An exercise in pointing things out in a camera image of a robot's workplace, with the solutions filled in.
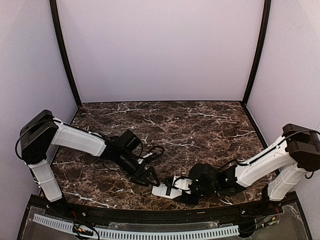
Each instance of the black frame edge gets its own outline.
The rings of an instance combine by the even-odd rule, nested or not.
[[[270,8],[271,8],[271,0],[264,0],[263,14],[262,14],[258,42],[256,45],[256,50],[255,50],[255,54],[254,54],[254,58],[253,58],[253,63],[252,63],[252,67],[251,67],[249,80],[246,85],[246,89],[245,89],[244,96],[242,99],[242,102],[244,105],[247,105],[247,103],[248,103],[248,100],[249,100],[249,97],[251,94],[251,90],[254,85],[256,74],[258,71],[258,66],[259,66],[259,62],[260,62],[260,58],[261,58],[261,54],[262,54],[262,50],[263,50],[264,42],[265,42],[265,38],[266,38]]]
[[[56,40],[58,42],[64,70],[66,73],[66,77],[68,78],[68,82],[69,82],[69,85],[70,85],[70,88],[71,88],[71,91],[73,94],[73,98],[75,100],[77,107],[79,108],[82,105],[82,102],[80,99],[80,95],[79,95],[79,92],[78,92],[78,89],[76,86],[74,76],[72,74],[72,70],[71,70],[71,66],[69,63],[68,54],[67,54],[67,50],[66,50],[66,45],[65,45],[64,38],[62,35],[57,0],[49,0],[49,2],[50,2],[50,9],[51,9],[52,21],[53,21],[53,25],[54,25],[55,36],[56,36]]]
[[[268,144],[267,144],[264,136],[262,135],[262,133],[261,133],[258,125],[256,124],[255,120],[254,120],[253,117],[251,116],[251,113],[250,113],[250,111],[248,110],[247,105],[246,105],[245,103],[243,103],[243,102],[240,102],[240,104],[241,104],[241,106],[242,106],[242,108],[243,108],[246,116],[248,117],[251,125],[253,126],[253,129],[254,129],[255,133],[257,134],[257,136],[258,136],[258,138],[259,138],[259,140],[260,140],[263,148],[266,149],[266,148],[268,147]]]
[[[132,100],[132,101],[91,101],[82,104],[114,104],[114,103],[157,103],[157,102],[232,102],[239,103],[239,100]]]
[[[101,208],[94,206],[85,206],[74,203],[67,203],[72,209],[79,213],[86,213],[86,216],[81,217],[81,221],[87,224],[107,226],[110,222],[118,223],[139,223],[139,224],[186,224],[199,223],[208,221],[221,221],[220,224],[233,223],[236,225],[248,224],[254,221],[256,217],[245,217],[241,215],[241,211],[246,207],[253,207],[260,201],[247,202],[231,206],[192,209],[192,210],[167,210],[167,211],[144,211],[144,210],[123,210],[112,208]],[[303,221],[304,229],[309,240],[312,240],[310,229],[304,215],[303,209],[299,202],[295,191],[287,193],[286,197],[281,201],[281,205],[296,203]],[[58,217],[55,213],[47,209],[47,204],[50,202],[40,196],[31,195],[27,207],[25,209],[23,219],[21,221],[17,240],[21,240],[30,207],[44,209],[46,214]]]

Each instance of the black plastic housing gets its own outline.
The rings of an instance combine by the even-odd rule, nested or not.
[[[283,127],[283,136],[310,130],[294,124],[287,124]],[[286,151],[298,163],[299,168],[308,172],[314,172],[320,169],[320,141],[315,132],[301,132],[293,135],[286,140]]]
[[[43,110],[22,128],[21,156],[26,164],[37,164],[47,158],[47,150],[57,130],[49,110]]]

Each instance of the white wall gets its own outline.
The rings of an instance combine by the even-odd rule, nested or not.
[[[268,144],[287,123],[320,130],[320,2],[272,1],[264,48],[248,108]],[[320,240],[320,173],[296,192]]]
[[[263,0],[60,0],[82,101],[241,100],[263,5]]]
[[[13,240],[30,194],[39,193],[15,155],[20,129],[43,109],[68,122],[77,107],[48,0],[2,0],[0,32],[0,239]]]

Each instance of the cable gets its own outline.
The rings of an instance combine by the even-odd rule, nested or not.
[[[247,230],[251,229],[252,227],[257,226],[259,223],[263,222],[264,220],[266,220],[266,217],[265,217],[264,219],[258,221],[257,223],[255,223],[255,224],[252,225],[251,227],[248,227],[248,228],[246,228],[245,230],[240,231],[240,233],[241,233],[241,234],[251,234],[251,233],[254,233],[254,232],[258,231],[259,229],[262,229],[262,228],[264,228],[264,227],[271,226],[271,225],[273,225],[273,224],[275,223],[274,221],[276,220],[276,218],[275,218],[275,217],[272,217],[272,218],[270,218],[267,222],[263,223],[261,226],[255,228],[255,229],[253,229],[253,230],[251,230],[251,231],[247,231]]]
[[[32,125],[31,127],[29,127],[27,130],[25,130],[25,132],[18,138],[18,140],[17,140],[16,143],[15,143],[14,150],[15,150],[16,156],[17,156],[19,159],[24,160],[24,159],[19,155],[19,153],[18,153],[18,144],[19,144],[20,140],[24,137],[24,135],[26,135],[27,132],[29,132],[29,131],[30,131],[31,129],[33,129],[34,127],[36,127],[36,126],[38,126],[38,125],[40,125],[40,124],[43,124],[43,123],[46,123],[46,122],[52,122],[52,121],[57,122],[57,123],[62,123],[61,121],[56,120],[56,119],[46,119],[46,120],[39,121],[39,122],[35,123],[34,125]]]
[[[313,171],[310,176],[304,175],[306,179],[311,179],[314,176],[315,172]]]
[[[51,210],[52,210],[55,214],[57,214],[60,218],[66,219],[66,220],[70,220],[70,221],[73,221],[73,222],[77,222],[78,224],[80,224],[79,227],[80,227],[81,225],[83,225],[83,226],[86,226],[88,229],[91,229],[92,231],[94,231],[94,232],[96,233],[96,235],[97,235],[97,240],[100,240],[100,235],[99,235],[98,231],[97,231],[94,227],[89,226],[88,224],[86,224],[86,223],[84,223],[84,222],[82,222],[82,221],[75,220],[75,219],[68,218],[68,217],[65,217],[65,216],[60,215],[60,214],[57,213],[56,210],[54,210],[54,208],[53,208],[51,205],[49,205],[49,204],[47,205],[47,207],[51,208]]]
[[[173,189],[179,189],[179,190],[181,190],[181,191],[183,191],[183,192],[188,192],[188,191],[190,191],[190,190],[191,190],[190,188],[189,188],[189,189],[181,189],[181,188],[175,186],[175,184],[176,184],[176,182],[177,182],[178,180],[183,180],[183,179],[189,179],[189,180],[191,180],[191,181],[193,182],[193,180],[192,180],[190,177],[188,177],[188,176],[180,176],[180,177],[177,177],[177,178],[173,181],[173,183],[172,183],[172,188],[173,188]]]
[[[279,221],[281,219],[281,216],[280,216],[280,212],[279,212],[279,209],[277,207],[274,208],[276,210],[276,212],[278,213],[278,217],[279,217]]]
[[[149,150],[146,154],[151,153],[151,152],[152,152],[153,150],[155,150],[155,149],[161,149],[161,153],[160,153],[160,154],[157,154],[157,156],[155,157],[155,159],[160,158],[160,157],[164,154],[164,152],[165,152],[165,148],[164,148],[163,146],[155,145],[155,146],[153,146],[152,148],[150,148],[150,150]]]
[[[292,136],[296,135],[296,134],[300,134],[300,133],[305,133],[305,132],[309,132],[309,133],[315,133],[320,135],[320,132],[316,131],[316,130],[301,130],[301,131],[296,131],[292,134],[290,134],[289,136],[285,137],[284,139],[282,139],[277,145],[275,145],[273,148],[271,148],[270,150],[266,151],[264,154],[258,156],[257,158],[253,159],[252,161],[250,161],[249,163],[241,163],[241,162],[237,162],[237,160],[235,161],[237,165],[239,166],[249,166],[251,164],[254,164],[256,161],[258,161],[259,159],[261,159],[262,157],[264,157],[265,155],[267,155],[268,153],[270,153],[271,151],[273,151],[274,149],[276,149],[277,147],[279,147],[284,141],[286,141],[287,139],[291,138]]]
[[[231,164],[231,163],[233,163],[233,162],[235,162],[235,163],[236,163],[237,165],[239,165],[239,166],[247,166],[247,164],[239,162],[238,159],[232,159],[232,160],[228,161],[227,163],[223,164],[221,167],[219,167],[219,168],[218,168],[218,171],[220,172],[220,171],[221,171],[222,169],[224,169],[227,165],[229,165],[229,164]]]
[[[144,144],[142,143],[142,141],[140,140],[140,145],[141,145],[141,150],[140,150],[140,153],[139,153],[139,157],[141,157],[142,153],[144,152]]]
[[[66,125],[66,126],[68,126],[68,127],[70,127],[70,128],[77,129],[77,130],[79,130],[79,131],[82,131],[82,132],[85,132],[85,133],[90,134],[90,135],[92,135],[92,136],[95,136],[95,137],[97,137],[97,138],[99,138],[99,139],[102,139],[103,141],[105,141],[106,143],[108,143],[109,145],[111,145],[112,147],[115,147],[116,149],[125,152],[126,154],[130,155],[130,156],[131,156],[132,158],[134,158],[134,159],[139,159],[139,158],[140,158],[140,156],[135,155],[134,153],[132,153],[131,151],[129,151],[128,149],[126,149],[126,148],[124,148],[124,147],[122,147],[122,146],[118,146],[117,144],[115,144],[113,141],[110,140],[110,139],[115,139],[116,136],[107,137],[107,136],[104,135],[104,134],[101,134],[101,133],[96,134],[96,133],[94,133],[94,132],[90,132],[90,131],[81,129],[81,128],[76,127],[76,126],[72,126],[72,125],[70,125],[70,124],[68,124],[68,123],[65,123],[65,122],[60,122],[60,123],[62,123],[63,125]]]
[[[74,219],[77,220],[77,215],[76,215],[75,211],[72,211],[72,214],[74,216]]]
[[[107,167],[107,166],[105,165],[105,163],[104,163],[104,162],[102,163],[102,166],[104,166],[104,167],[105,167],[105,169],[107,169],[107,170],[109,170],[109,171],[112,171],[112,172],[116,172],[116,173],[118,173],[118,171],[117,171],[117,170],[114,170],[114,169],[111,169],[110,167]]]

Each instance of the robotic arm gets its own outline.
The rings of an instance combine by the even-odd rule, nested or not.
[[[152,194],[198,204],[199,198],[210,195],[233,196],[251,186],[263,176],[280,169],[280,174],[262,192],[265,202],[279,202],[307,173],[320,169],[320,133],[293,124],[283,127],[283,134],[256,156],[239,162],[231,160],[219,169],[210,164],[197,163],[188,176],[167,178],[160,184],[155,169],[147,164],[160,157],[164,148],[154,146],[145,157],[133,154],[142,144],[130,130],[121,136],[107,137],[70,126],[44,110],[20,132],[15,149],[17,156],[31,169],[38,184],[51,202],[63,197],[61,189],[47,162],[50,145],[64,146],[112,160],[131,176],[131,181],[148,186]],[[21,156],[17,147],[21,142]]]
[[[21,156],[17,152],[19,142]],[[107,137],[70,126],[53,117],[51,111],[44,110],[22,128],[15,149],[17,156],[31,169],[46,198],[54,202],[63,195],[47,162],[46,153],[50,145],[64,146],[112,160],[131,176],[132,182],[143,186],[159,186],[154,168],[147,168],[147,164],[160,157],[164,149],[155,146],[145,157],[140,157],[133,154],[140,144],[141,140],[130,130],[121,136]],[[153,151],[156,148],[161,149],[160,154]],[[155,182],[149,180],[150,176],[153,176]]]
[[[242,162],[231,160],[219,169],[197,163],[188,177],[168,178],[166,184],[154,186],[152,193],[197,204],[203,196],[236,195],[263,176],[280,169],[280,174],[262,194],[264,202],[279,202],[307,173],[320,169],[317,134],[319,132],[315,130],[287,124],[283,127],[283,135],[256,156]],[[232,162],[237,164],[224,170]]]

